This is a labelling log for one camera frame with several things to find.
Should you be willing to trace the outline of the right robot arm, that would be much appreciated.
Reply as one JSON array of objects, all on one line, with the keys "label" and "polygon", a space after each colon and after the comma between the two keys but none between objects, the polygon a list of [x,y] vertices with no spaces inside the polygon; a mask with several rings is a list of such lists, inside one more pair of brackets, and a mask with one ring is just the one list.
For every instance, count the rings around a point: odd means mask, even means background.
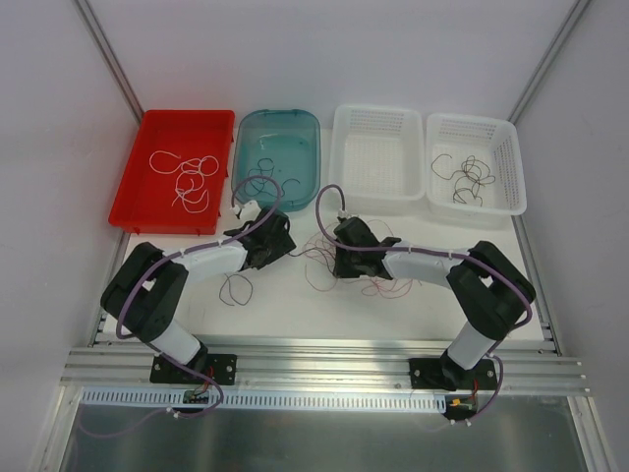
[{"label": "right robot arm", "polygon": [[454,294],[466,323],[443,354],[420,369],[420,381],[432,387],[464,388],[483,357],[519,327],[522,316],[532,316],[535,288],[489,241],[463,253],[413,247],[396,237],[379,241],[357,216],[340,217],[330,241],[339,279],[417,280]]}]

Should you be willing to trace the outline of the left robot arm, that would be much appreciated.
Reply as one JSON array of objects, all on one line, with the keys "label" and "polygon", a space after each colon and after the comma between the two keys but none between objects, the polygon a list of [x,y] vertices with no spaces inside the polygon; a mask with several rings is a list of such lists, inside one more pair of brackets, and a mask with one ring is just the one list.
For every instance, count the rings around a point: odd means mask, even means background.
[{"label": "left robot arm", "polygon": [[290,219],[278,209],[262,208],[224,238],[166,256],[145,242],[136,246],[104,289],[100,307],[134,338],[153,348],[186,383],[215,374],[207,347],[175,320],[189,281],[260,270],[296,248]]}]

